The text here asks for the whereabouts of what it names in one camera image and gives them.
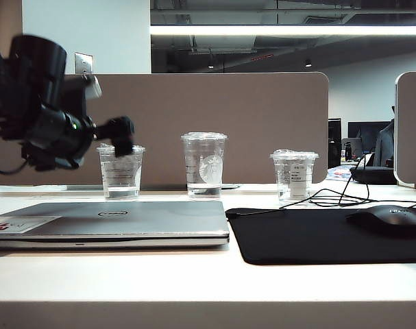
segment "computer mouse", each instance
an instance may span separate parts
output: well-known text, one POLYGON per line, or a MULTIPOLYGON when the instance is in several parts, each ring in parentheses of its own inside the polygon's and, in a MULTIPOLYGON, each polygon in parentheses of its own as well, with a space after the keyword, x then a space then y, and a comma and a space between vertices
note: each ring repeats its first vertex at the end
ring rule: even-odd
POLYGON ((352 225, 378 234, 391 236, 416 236, 416 212, 413 208, 380 205, 358 209, 347 215, 352 225))

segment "exposed ceiling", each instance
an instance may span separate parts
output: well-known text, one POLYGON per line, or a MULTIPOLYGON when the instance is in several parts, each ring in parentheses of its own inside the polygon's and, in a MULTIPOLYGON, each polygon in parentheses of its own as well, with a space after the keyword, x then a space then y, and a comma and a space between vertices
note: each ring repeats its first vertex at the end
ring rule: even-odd
MULTIPOLYGON (((416 0, 151 0, 151 24, 416 25, 416 0)), ((151 51, 154 73, 305 71, 416 51, 416 37, 152 36, 151 51)))

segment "plastic cup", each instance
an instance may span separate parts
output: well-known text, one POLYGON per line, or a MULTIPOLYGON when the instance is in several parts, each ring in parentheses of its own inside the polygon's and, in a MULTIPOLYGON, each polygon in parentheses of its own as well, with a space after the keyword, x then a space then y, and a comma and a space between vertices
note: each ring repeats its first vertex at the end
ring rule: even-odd
POLYGON ((224 145, 228 137, 218 132, 189 132, 181 138, 188 196, 191 199, 220 198, 224 145))
POLYGON ((135 145, 132 150, 131 154, 117 158, 114 155, 113 146, 102 143, 100 147, 97 147, 106 199, 138 197, 145 148, 135 145))
POLYGON ((303 200, 310 196, 313 166, 319 154, 277 149, 270 158, 275 165, 280 202, 303 200))

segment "bottle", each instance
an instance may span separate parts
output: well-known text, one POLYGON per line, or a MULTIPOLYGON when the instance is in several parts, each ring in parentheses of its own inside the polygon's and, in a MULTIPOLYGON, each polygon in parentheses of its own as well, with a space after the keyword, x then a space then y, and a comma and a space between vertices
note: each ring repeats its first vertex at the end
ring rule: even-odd
POLYGON ((345 159, 352 160, 352 148, 351 148, 351 142, 345 143, 345 159))

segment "mouse pad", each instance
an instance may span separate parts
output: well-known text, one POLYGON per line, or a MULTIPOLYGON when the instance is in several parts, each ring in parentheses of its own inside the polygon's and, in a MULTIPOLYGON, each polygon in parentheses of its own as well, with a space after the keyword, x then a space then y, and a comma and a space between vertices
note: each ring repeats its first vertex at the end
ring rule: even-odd
MULTIPOLYGON (((261 210, 229 209, 226 216, 261 210)), ((228 218, 241 255, 249 264, 416 263, 416 237, 383 236, 353 226, 345 216, 355 211, 287 209, 228 218)))

